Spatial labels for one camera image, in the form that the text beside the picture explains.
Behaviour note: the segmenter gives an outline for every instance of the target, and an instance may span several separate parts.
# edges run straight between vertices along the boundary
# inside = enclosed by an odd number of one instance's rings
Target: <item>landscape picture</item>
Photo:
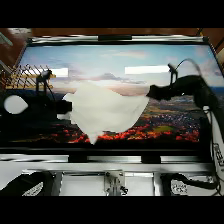
[[[20,65],[47,65],[50,69],[68,68],[67,77],[50,80],[56,98],[66,93],[75,93],[83,81],[103,86],[123,96],[146,95],[150,85],[169,85],[169,72],[126,74],[126,67],[177,66],[185,58],[193,59],[201,68],[203,77],[218,96],[224,109],[224,79],[206,45],[81,45],[28,47]],[[179,68],[179,77],[197,75],[190,62]],[[111,145],[125,147],[178,147],[198,146],[206,133],[207,119],[197,108],[191,96],[174,97],[170,101],[150,99],[136,124],[123,133],[105,132],[99,136],[96,146]],[[1,133],[2,141],[35,143],[71,143],[92,147],[88,136],[69,121],[52,119],[36,122],[32,127],[24,122],[22,126],[10,128],[10,135]]]

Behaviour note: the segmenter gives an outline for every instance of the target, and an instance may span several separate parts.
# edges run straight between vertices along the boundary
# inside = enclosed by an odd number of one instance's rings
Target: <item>screen bezel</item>
[[[170,36],[171,40],[167,39],[169,36],[165,36],[166,38],[164,40],[161,40],[161,37],[163,36],[158,36],[160,39],[158,40],[146,40],[147,38],[144,36],[142,40],[127,40],[127,41],[122,41],[122,40],[106,40],[106,41],[96,41],[96,40],[74,40],[74,41],[68,41],[68,42],[62,42],[60,40],[51,42],[51,37],[47,38],[36,38],[41,39],[41,42],[34,42],[32,39],[29,39],[26,46],[22,49],[20,56],[16,62],[15,66],[18,66],[24,53],[26,52],[26,49],[28,47],[36,47],[36,46],[65,46],[65,45],[133,45],[133,44],[160,44],[160,45],[207,45],[210,47],[214,58],[219,66],[219,69],[224,77],[223,74],[223,68],[218,62],[216,58],[216,53],[214,50],[214,47],[212,44],[209,42],[208,38],[201,38],[201,41],[197,40],[189,40],[188,37],[186,36],[184,40],[173,40],[172,37]],[[7,144],[2,144],[0,147],[1,153],[7,153],[7,154],[14,154],[14,153],[22,153],[22,154],[86,154],[86,155],[204,155],[205,154],[205,148],[202,146],[200,149],[195,148],[186,148],[186,149],[178,149],[178,147],[172,147],[170,146],[169,148],[154,148],[154,149],[146,149],[146,148],[81,148],[81,147],[74,147],[73,144],[51,144],[51,145],[38,145],[36,143],[7,143]]]

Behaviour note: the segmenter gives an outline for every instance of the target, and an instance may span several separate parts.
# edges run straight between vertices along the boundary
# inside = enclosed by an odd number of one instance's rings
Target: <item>white cloth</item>
[[[104,131],[119,133],[131,128],[149,101],[146,96],[121,96],[89,82],[83,82],[74,94],[68,93],[63,99],[72,102],[72,112],[58,115],[58,119],[69,118],[92,144]]]

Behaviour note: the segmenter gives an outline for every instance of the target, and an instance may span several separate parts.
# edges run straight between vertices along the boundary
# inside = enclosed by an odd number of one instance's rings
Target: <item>sky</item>
[[[224,87],[224,79],[214,55],[206,45],[67,45],[28,47],[20,62],[49,68],[68,68],[69,78],[52,79],[54,87],[72,88],[83,80],[100,85],[168,85],[170,74],[125,74],[125,67],[179,64],[186,58],[199,64],[210,86]],[[179,68],[179,77],[198,74],[190,62]]]

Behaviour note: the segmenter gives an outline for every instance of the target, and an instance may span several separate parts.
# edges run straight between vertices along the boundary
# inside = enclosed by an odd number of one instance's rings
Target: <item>fabric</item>
[[[92,144],[104,131],[119,133],[131,128],[149,101],[146,96],[121,96],[89,82],[83,82],[74,94],[68,93],[63,99],[72,102],[72,112],[58,115],[58,119],[77,124]]]

